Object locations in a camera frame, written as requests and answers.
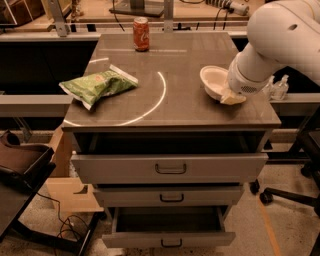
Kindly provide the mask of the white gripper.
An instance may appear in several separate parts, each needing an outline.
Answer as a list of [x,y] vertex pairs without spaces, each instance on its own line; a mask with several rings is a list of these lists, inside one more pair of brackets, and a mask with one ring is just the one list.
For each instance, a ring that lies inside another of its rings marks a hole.
[[221,88],[220,103],[236,105],[245,102],[245,96],[261,91],[269,77],[270,61],[268,59],[261,56],[253,58],[236,56],[229,66],[228,84],[225,83]]

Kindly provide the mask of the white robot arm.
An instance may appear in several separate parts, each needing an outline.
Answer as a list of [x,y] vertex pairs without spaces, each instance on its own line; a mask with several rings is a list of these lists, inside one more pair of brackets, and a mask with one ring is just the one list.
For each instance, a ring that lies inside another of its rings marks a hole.
[[277,0],[247,23],[248,43],[231,62],[222,104],[242,103],[289,66],[320,85],[320,0]]

